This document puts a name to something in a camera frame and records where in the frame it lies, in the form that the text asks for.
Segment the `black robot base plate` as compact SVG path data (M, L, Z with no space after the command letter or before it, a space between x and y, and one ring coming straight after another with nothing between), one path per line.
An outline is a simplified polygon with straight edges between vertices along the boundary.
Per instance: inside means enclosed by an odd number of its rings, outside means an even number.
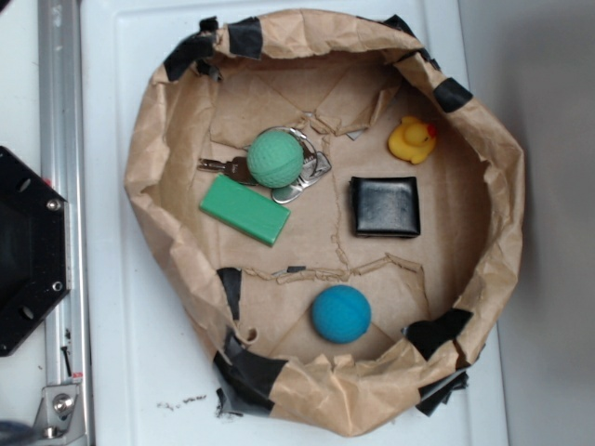
M12 355L68 293L66 201L1 148L1 356Z

